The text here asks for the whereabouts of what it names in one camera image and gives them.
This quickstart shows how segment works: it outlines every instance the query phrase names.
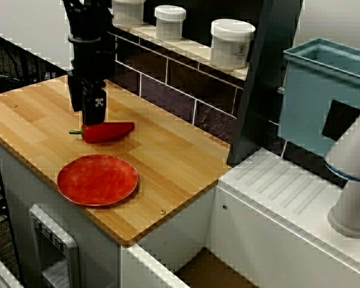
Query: wooden countertop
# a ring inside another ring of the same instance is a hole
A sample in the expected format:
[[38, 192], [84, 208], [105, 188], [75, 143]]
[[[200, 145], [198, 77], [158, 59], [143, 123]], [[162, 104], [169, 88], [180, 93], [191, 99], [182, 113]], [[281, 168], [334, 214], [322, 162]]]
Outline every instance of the wooden countertop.
[[107, 82], [107, 120], [132, 120], [135, 129], [120, 140], [85, 143], [69, 129], [81, 127], [70, 106], [67, 78], [60, 77], [0, 94], [0, 143], [58, 191], [56, 177], [69, 162], [89, 154], [112, 155], [135, 166], [136, 191], [116, 205], [77, 205], [124, 246], [213, 187], [230, 167], [229, 145]]

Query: tile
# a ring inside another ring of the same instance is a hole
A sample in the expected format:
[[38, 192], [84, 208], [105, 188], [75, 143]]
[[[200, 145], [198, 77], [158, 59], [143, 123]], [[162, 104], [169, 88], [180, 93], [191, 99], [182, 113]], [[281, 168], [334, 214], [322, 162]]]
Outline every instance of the tile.
[[165, 82], [167, 59], [133, 43], [118, 38], [118, 61]]
[[211, 106], [197, 102], [194, 125], [227, 143], [232, 141], [233, 125], [236, 119], [214, 109]]
[[281, 156], [286, 141], [277, 136], [277, 129], [278, 125], [270, 122], [267, 124], [262, 146], [264, 149]]
[[197, 68], [197, 66], [199, 65], [199, 63], [197, 61], [192, 60], [188, 57], [182, 56], [179, 53], [173, 52], [167, 48], [161, 47], [160, 45], [157, 45], [155, 43], [152, 43], [152, 42], [144, 40], [144, 39], [142, 39], [141, 41], [142, 41], [141, 42], [142, 46], [147, 47], [147, 48], [149, 48], [157, 53], [160, 53], [164, 56], [170, 57], [174, 60], [177, 60], [179, 62], [182, 62], [184, 64], [192, 66], [194, 68]]
[[188, 123], [192, 123], [195, 99], [146, 76], [142, 76], [141, 97]]
[[236, 88], [182, 64], [169, 62], [169, 85], [227, 113], [232, 112]]
[[108, 80], [132, 92], [133, 94], [139, 95], [140, 73], [129, 69], [126, 66], [115, 62], [115, 75]]
[[277, 124], [280, 122], [280, 113], [283, 106], [283, 97], [284, 94], [276, 92], [274, 105], [272, 107], [271, 115], [269, 116], [269, 120]]
[[139, 43], [140, 38], [138, 36], [135, 36], [127, 31], [123, 31], [117, 27], [112, 27], [111, 30], [109, 31], [111, 34], [122, 37], [124, 39], [128, 39], [132, 42], [135, 42], [136, 44]]
[[244, 87], [244, 80], [238, 79], [236, 77], [233, 77], [231, 75], [228, 75], [227, 73], [224, 73], [220, 70], [217, 70], [215, 68], [212, 68], [210, 66], [207, 66], [205, 64], [200, 63], [200, 67], [199, 67], [200, 71], [203, 71], [205, 73], [208, 73], [209, 75], [215, 76], [221, 80], [227, 81], [229, 83], [232, 83], [234, 85], [239, 86], [240, 88]]
[[291, 142], [287, 143], [284, 152], [284, 159], [320, 176], [329, 182], [344, 188], [346, 180], [333, 174], [326, 166], [323, 157], [320, 157], [310, 151], [305, 150]]
[[234, 117], [237, 117], [238, 114], [239, 114], [239, 108], [240, 108], [240, 102], [241, 102], [241, 98], [242, 98], [242, 93], [243, 93], [242, 89], [238, 89], [237, 92], [236, 92], [235, 102], [233, 104], [233, 111], [232, 111], [232, 115]]

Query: blue bin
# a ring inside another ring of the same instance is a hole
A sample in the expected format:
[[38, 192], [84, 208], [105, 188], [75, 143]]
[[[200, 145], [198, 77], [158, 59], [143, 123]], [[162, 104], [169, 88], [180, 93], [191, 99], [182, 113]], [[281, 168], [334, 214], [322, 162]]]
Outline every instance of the blue bin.
[[324, 157], [333, 100], [360, 109], [360, 50], [321, 38], [284, 51], [289, 60], [278, 136]]

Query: shelf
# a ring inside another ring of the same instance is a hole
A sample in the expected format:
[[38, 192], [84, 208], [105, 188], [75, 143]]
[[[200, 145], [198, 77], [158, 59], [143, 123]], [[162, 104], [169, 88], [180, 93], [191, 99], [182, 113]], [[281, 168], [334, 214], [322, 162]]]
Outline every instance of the shelf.
[[57, 261], [42, 272], [44, 278], [54, 288], [69, 288], [68, 262], [66, 259]]
[[209, 63], [209, 53], [211, 48], [198, 42], [188, 40], [186, 38], [183, 38], [179, 42], [163, 42], [156, 38], [156, 27], [149, 24], [144, 24], [138, 28], [118, 28], [141, 39], [152, 42], [170, 51], [195, 60], [201, 64], [226, 73], [227, 75], [233, 76], [237, 79], [245, 80], [247, 78], [248, 67], [240, 70], [226, 71], [211, 65]]

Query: red plate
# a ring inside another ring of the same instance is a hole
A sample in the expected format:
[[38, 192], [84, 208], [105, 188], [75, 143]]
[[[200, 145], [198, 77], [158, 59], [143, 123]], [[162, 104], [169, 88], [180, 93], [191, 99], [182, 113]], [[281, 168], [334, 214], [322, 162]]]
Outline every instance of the red plate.
[[123, 159], [88, 155], [74, 160], [59, 172], [61, 194], [76, 204], [101, 206], [116, 203], [133, 192], [136, 169]]

